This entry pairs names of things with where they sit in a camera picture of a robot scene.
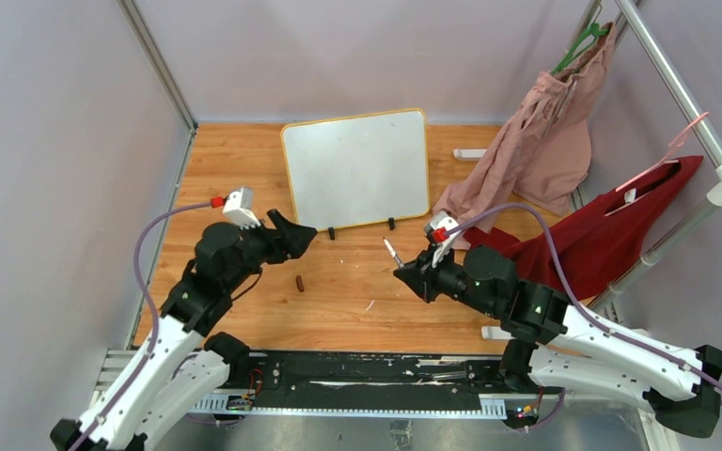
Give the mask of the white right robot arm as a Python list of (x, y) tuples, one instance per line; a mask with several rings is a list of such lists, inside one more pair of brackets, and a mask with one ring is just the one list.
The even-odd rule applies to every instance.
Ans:
[(682, 435), (713, 435), (721, 350), (670, 345), (577, 308), (565, 293), (519, 278), (515, 263), (494, 249), (474, 248), (461, 264), (452, 254), (434, 261), (434, 253), (421, 252), (394, 276), (426, 303), (446, 295), (498, 320), (510, 335), (498, 368), (508, 390), (588, 392), (649, 412)]

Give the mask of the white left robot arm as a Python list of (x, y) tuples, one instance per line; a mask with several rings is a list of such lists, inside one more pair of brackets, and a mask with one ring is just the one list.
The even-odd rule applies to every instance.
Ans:
[(212, 330), (250, 276), (301, 257), (318, 234), (278, 210), (269, 210), (268, 217), (271, 227), (232, 213), (203, 230), (132, 360), (91, 408), (53, 427), (56, 449), (153, 450), (205, 395), (248, 381), (249, 348)]

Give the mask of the white marker pen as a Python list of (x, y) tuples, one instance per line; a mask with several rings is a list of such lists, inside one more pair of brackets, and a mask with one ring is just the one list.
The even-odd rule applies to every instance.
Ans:
[(404, 266), (404, 262), (403, 262), (402, 259), (400, 258), (398, 252), (395, 250), (395, 248), (394, 248), (394, 246), (392, 245), (392, 243), (391, 243), (386, 237), (383, 237), (383, 242), (384, 242), (386, 251), (388, 252), (388, 254), (390, 254), (390, 256), (392, 257), (392, 259), (393, 259), (394, 262), (396, 263), (397, 267), (398, 267), (398, 268), (402, 268), (402, 267)]

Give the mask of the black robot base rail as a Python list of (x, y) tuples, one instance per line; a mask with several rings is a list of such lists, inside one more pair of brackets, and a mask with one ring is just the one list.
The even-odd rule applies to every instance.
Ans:
[(509, 387), (498, 361), (464, 356), (202, 349), (175, 358), (162, 348), (127, 391), (116, 378), (95, 409), (96, 436), (119, 447), (163, 437), (188, 416), (210, 425), (248, 415), (497, 420), (508, 433), (545, 424), (541, 397), (593, 395), (651, 412), (647, 389), (590, 359), (553, 352), (541, 379)]

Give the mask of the yellow framed whiteboard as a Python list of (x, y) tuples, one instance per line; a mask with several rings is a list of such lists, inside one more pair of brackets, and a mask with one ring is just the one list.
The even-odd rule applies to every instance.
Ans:
[(431, 208), (427, 119), (418, 108), (292, 123), (280, 138), (303, 226), (366, 226)]

